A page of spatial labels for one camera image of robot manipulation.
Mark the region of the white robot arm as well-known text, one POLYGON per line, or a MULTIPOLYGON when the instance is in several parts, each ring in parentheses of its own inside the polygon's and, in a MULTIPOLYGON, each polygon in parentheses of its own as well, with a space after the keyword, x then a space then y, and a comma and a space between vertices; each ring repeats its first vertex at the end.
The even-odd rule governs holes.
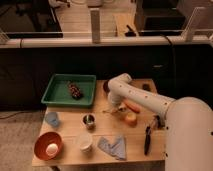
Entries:
POLYGON ((165 121, 165 171, 213 171, 213 110, 194 97, 174 99, 130 85, 124 73, 109 80, 108 101, 124 98, 160 115, 165 121))

